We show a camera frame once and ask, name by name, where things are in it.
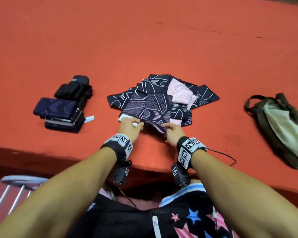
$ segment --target gray patterned fabric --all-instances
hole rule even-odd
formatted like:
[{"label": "gray patterned fabric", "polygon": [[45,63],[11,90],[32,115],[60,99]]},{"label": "gray patterned fabric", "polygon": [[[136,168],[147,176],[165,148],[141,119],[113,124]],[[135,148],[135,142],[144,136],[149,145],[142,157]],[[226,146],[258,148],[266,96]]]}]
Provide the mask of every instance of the gray patterned fabric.
[{"label": "gray patterned fabric", "polygon": [[167,95],[168,85],[173,78],[175,77],[169,74],[151,74],[136,87],[107,96],[108,103],[111,107],[120,108],[122,113],[155,124],[168,123],[172,118],[182,120],[181,126],[187,126],[192,124],[192,109],[219,100],[219,97],[206,85],[198,87],[175,78],[197,96],[191,109],[187,110],[187,105],[173,103],[172,96]]}]

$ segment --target bag strap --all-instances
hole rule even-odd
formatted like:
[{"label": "bag strap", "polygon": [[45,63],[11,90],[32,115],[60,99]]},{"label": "bag strap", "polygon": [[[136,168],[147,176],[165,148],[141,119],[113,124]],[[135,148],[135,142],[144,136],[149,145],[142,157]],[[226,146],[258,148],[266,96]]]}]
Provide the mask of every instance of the bag strap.
[{"label": "bag strap", "polygon": [[250,112],[252,114],[256,113],[256,108],[255,107],[252,107],[250,108],[249,105],[250,105],[250,100],[251,99],[259,99],[259,100],[264,100],[266,97],[263,96],[263,95],[253,95],[251,96],[247,101],[246,101],[246,104],[244,105],[244,108],[247,112]]},{"label": "bag strap", "polygon": [[297,109],[288,103],[285,95],[283,93],[276,94],[276,99],[280,100],[282,106],[289,111],[290,116],[295,120],[298,124],[298,111]]}]

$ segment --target hand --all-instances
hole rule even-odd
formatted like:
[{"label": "hand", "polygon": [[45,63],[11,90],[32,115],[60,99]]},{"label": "hand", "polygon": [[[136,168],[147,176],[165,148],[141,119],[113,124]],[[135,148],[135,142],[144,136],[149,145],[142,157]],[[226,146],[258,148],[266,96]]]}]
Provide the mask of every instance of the hand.
[{"label": "hand", "polygon": [[[138,126],[134,127],[132,125],[132,123],[137,123]],[[120,126],[119,126],[119,129],[118,129],[118,133],[127,135],[128,138],[130,139],[130,141],[132,143],[135,143],[138,139],[139,133],[142,130],[143,126],[144,126],[144,123],[140,122],[140,120],[137,119],[137,118],[126,118],[126,117],[124,117],[120,121]]]},{"label": "hand", "polygon": [[172,147],[177,147],[179,139],[186,134],[183,132],[181,126],[174,123],[164,123],[161,124],[162,127],[167,129],[167,140],[166,143],[170,144]]}]

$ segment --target stack of folded fabric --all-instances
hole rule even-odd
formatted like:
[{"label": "stack of folded fabric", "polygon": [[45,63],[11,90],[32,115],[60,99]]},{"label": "stack of folded fabric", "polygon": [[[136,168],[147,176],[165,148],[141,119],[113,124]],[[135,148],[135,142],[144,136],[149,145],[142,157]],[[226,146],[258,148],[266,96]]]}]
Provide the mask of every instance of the stack of folded fabric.
[{"label": "stack of folded fabric", "polygon": [[136,87],[107,96],[111,107],[137,117],[161,132],[163,123],[192,124],[192,109],[217,101],[219,97],[206,85],[197,86],[172,75],[153,75]]},{"label": "stack of folded fabric", "polygon": [[92,96],[87,76],[76,75],[68,84],[62,84],[55,98],[41,98],[33,110],[45,120],[48,129],[78,133],[85,122],[83,109]]}]

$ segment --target black wristband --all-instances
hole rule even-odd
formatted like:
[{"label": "black wristband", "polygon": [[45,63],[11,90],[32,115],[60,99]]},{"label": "black wristband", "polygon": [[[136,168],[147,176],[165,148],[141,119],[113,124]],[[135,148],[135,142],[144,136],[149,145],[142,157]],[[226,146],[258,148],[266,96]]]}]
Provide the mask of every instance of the black wristband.
[{"label": "black wristband", "polygon": [[117,164],[120,165],[125,164],[133,148],[128,136],[124,134],[115,134],[100,148],[103,147],[111,148],[116,153]]},{"label": "black wristband", "polygon": [[177,152],[179,154],[178,163],[181,164],[186,170],[188,168],[192,168],[192,154],[199,149],[206,151],[205,147],[206,146],[196,138],[189,138],[187,136],[179,138],[179,141],[177,143]]}]

